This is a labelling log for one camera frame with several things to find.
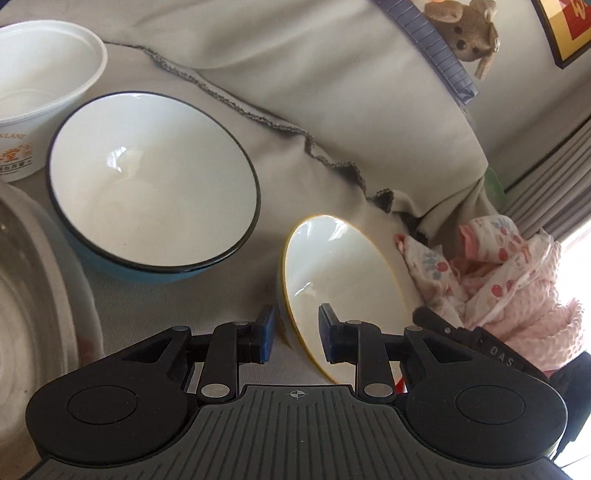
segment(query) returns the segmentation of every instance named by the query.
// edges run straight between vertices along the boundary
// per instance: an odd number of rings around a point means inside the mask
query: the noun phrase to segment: crosshair marking
[[[293,392],[290,392],[290,396],[296,400],[304,398],[305,395],[307,395],[307,393],[302,392],[302,390],[294,390]]]

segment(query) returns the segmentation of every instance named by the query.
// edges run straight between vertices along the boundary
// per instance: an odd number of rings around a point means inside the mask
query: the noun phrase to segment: pink towel
[[[584,348],[583,308],[560,304],[560,243],[541,231],[525,241],[502,215],[460,227],[465,258],[448,262],[412,237],[398,249],[425,302],[454,326],[483,326],[542,371],[562,367]]]

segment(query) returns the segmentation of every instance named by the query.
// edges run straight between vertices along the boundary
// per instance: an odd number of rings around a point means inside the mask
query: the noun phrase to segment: ribbed black surface
[[[134,465],[89,469],[46,461],[33,480],[565,480],[549,460],[509,469],[467,466],[425,448],[389,406],[347,387],[248,386],[204,407],[187,433]]]
[[[417,45],[456,102],[472,100],[478,90],[443,37],[410,0],[374,0]]]

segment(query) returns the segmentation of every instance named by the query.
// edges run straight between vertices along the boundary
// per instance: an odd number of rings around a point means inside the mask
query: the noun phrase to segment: red and yellow picture
[[[591,46],[591,0],[533,0],[560,68]]]

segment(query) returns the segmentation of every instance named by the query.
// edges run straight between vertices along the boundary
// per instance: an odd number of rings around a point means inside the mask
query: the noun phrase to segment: white bowl
[[[0,177],[39,170],[59,123],[100,78],[105,45],[79,25],[36,20],[0,28]]]
[[[349,223],[321,215],[304,220],[290,235],[280,268],[280,310],[289,344],[333,383],[355,384],[355,366],[331,365],[324,357],[318,307],[330,303],[341,322],[370,322],[382,333],[402,335],[411,312],[388,263]],[[394,380],[402,378],[391,362]]]
[[[70,115],[48,178],[69,231],[130,280],[177,280],[223,260],[260,210],[237,140],[194,106],[154,93],[106,95]]]

